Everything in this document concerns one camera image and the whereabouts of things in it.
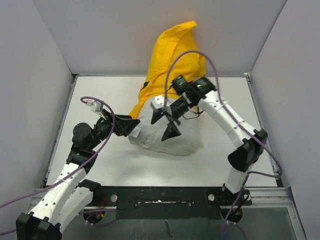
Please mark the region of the yellow printed pillowcase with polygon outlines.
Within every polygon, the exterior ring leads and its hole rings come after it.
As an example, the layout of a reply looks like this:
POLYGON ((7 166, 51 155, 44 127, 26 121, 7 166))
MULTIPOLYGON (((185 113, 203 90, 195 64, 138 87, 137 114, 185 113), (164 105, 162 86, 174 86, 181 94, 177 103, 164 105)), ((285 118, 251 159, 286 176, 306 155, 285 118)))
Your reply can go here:
MULTIPOLYGON (((198 50, 194 39, 195 21, 175 25, 161 33, 154 45, 148 72, 138 93, 138 102, 129 115, 137 118, 145 102, 165 93, 166 76, 174 60, 189 50, 198 50)), ((198 53, 187 53, 173 66, 168 85, 182 75, 188 82, 206 74, 206 59, 198 53)))

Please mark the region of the white pillow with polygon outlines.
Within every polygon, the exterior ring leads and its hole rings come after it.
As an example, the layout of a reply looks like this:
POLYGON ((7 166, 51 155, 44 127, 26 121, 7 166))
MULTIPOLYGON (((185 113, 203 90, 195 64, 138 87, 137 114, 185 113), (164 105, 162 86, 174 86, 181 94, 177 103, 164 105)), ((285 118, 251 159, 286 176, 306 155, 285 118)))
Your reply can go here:
POLYGON ((154 109, 151 103, 161 96, 153 96, 143 104, 137 118, 140 123, 128 136, 129 142, 140 148, 177 156, 188 156, 201 146, 196 108, 187 111, 178 120, 180 125, 171 126, 166 116, 151 124, 154 109))

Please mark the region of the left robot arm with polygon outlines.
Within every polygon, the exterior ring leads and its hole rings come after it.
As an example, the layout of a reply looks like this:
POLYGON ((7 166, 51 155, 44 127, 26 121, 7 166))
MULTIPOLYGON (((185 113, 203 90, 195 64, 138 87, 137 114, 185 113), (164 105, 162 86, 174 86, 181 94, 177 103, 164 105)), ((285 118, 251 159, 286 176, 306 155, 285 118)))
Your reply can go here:
POLYGON ((16 220, 19 240, 60 240, 69 223, 88 204, 100 203, 100 184, 85 177, 94 165, 100 143, 107 143, 112 134, 127 137, 140 123, 129 115, 111 115, 103 110, 100 119, 90 127, 78 123, 73 128, 72 146, 57 180, 29 213, 16 220))

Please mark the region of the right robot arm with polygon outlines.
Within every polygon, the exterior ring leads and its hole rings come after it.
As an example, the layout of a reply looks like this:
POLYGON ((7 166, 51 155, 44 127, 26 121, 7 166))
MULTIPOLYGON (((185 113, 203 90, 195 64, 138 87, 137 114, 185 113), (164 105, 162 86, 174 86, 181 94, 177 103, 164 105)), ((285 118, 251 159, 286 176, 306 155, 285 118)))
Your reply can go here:
POLYGON ((227 157, 231 169, 224 184, 226 189, 222 192, 223 200, 227 204, 235 204, 241 198, 240 190, 248 172, 264 151, 267 132, 264 129, 257 130, 243 120, 228 102, 219 96, 216 86, 204 76, 188 82, 180 75, 172 81, 171 87, 177 93, 178 99, 167 103, 165 96, 156 96, 150 104, 153 109, 151 124, 155 124, 162 117, 167 118, 167 128, 161 138, 164 142, 181 135, 178 129, 180 118, 189 110, 198 107, 207 113, 235 147, 227 157))

